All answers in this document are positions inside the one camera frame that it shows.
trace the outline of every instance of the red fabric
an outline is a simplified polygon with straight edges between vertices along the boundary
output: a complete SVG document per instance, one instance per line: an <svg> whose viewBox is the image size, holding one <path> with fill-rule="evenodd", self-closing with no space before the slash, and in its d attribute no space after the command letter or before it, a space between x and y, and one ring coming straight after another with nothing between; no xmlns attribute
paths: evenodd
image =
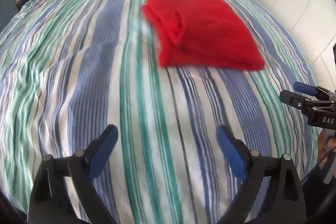
<svg viewBox="0 0 336 224"><path fill-rule="evenodd" d="M147 0L142 11L160 35L163 67L265 66L248 28L223 0Z"/></svg>

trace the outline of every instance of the finger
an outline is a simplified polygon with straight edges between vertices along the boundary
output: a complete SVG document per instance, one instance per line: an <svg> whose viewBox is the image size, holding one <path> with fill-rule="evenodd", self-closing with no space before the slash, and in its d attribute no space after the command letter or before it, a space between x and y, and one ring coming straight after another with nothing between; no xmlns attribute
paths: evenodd
<svg viewBox="0 0 336 224"><path fill-rule="evenodd" d="M333 149L336 147L336 138L332 138L328 141L328 148Z"/></svg>
<svg viewBox="0 0 336 224"><path fill-rule="evenodd" d="M326 157L324 160L322 160L321 162L320 162L320 164L319 164L319 166L324 166L325 165L325 163L327 162L327 160L328 160L328 158Z"/></svg>
<svg viewBox="0 0 336 224"><path fill-rule="evenodd" d="M324 148L319 150L318 153L317 153L317 160L321 160L325 156L326 153L327 153L327 151Z"/></svg>
<svg viewBox="0 0 336 224"><path fill-rule="evenodd" d="M323 131L321 131L319 137L317 138L317 147L318 147L318 150L321 150L324 147L324 134L323 134Z"/></svg>

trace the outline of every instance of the blue and green striped bedding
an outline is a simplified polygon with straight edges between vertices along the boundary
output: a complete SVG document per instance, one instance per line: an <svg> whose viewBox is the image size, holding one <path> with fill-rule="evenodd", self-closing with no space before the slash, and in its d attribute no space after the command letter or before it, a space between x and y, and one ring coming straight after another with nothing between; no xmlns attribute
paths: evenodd
<svg viewBox="0 0 336 224"><path fill-rule="evenodd" d="M216 223L241 185L216 142L221 124L263 155L291 154L306 174L317 129L278 94L315 84L313 68L259 3L225 1L264 70L159 67L146 0L28 2L0 34L0 185L11 202L27 211L42 156L69 156L109 123L120 138L94 186L119 223ZM71 183L68 191L85 218Z"/></svg>

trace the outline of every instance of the black gripper frame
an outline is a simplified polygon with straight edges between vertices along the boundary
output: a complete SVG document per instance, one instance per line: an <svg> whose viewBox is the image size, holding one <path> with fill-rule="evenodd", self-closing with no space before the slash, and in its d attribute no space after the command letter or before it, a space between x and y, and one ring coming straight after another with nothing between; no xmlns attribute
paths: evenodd
<svg viewBox="0 0 336 224"><path fill-rule="evenodd" d="M117 140L117 127L110 124L86 150L77 150L72 156L59 159L45 155L31 192L28 223L87 223L77 218L68 197L64 177L71 177L90 222L116 224L97 195L91 180L102 172Z"/></svg>
<svg viewBox="0 0 336 224"><path fill-rule="evenodd" d="M279 98L282 103L301 110L308 117L308 125L336 130L336 94L319 86L315 89L317 101L288 90L280 92Z"/></svg>
<svg viewBox="0 0 336 224"><path fill-rule="evenodd" d="M245 162L247 178L226 213L217 224L243 224L251 211L264 177L271 177L268 191L257 218L250 224L302 224L306 220L305 200L292 158L266 157L250 151L236 139L227 127L220 127L219 134L226 134L231 145Z"/></svg>

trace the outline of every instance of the bed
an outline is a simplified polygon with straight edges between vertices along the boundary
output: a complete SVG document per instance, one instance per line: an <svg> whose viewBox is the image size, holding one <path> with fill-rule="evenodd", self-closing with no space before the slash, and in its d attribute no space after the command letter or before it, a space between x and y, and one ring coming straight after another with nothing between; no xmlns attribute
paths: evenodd
<svg viewBox="0 0 336 224"><path fill-rule="evenodd" d="M316 85L315 73L276 18L255 0L224 0L262 71L161 68L145 1L32 0L1 32L0 185L23 211L43 155L72 155L110 123L119 141L94 186L118 223L216 223L241 185L216 142L221 124L263 155L289 153L300 177L315 165L317 128L278 99L296 81Z"/></svg>

